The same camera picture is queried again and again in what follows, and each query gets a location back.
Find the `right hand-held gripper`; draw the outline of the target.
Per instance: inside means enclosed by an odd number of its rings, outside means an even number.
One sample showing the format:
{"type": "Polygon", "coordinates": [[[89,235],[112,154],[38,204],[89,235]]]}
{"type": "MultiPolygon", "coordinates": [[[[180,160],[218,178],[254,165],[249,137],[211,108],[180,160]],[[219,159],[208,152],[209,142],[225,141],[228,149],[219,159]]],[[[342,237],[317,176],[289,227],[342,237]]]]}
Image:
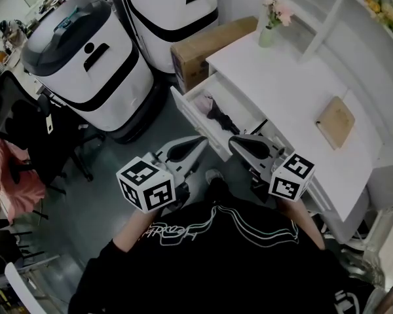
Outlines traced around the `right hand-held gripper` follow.
{"type": "Polygon", "coordinates": [[[252,174],[252,190],[263,201],[269,196],[297,201],[314,176],[311,161],[261,135],[234,135],[229,149],[252,174]]]}

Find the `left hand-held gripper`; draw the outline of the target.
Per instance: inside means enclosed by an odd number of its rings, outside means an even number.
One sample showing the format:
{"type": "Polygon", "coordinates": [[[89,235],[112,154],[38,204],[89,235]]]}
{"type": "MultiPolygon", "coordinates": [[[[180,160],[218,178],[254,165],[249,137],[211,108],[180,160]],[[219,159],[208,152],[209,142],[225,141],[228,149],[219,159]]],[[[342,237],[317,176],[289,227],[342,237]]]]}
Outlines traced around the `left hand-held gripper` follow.
{"type": "Polygon", "coordinates": [[[116,173],[124,198],[145,214],[182,208],[191,195],[187,179],[197,171],[207,146],[207,137],[193,135],[135,157],[116,173]]]}

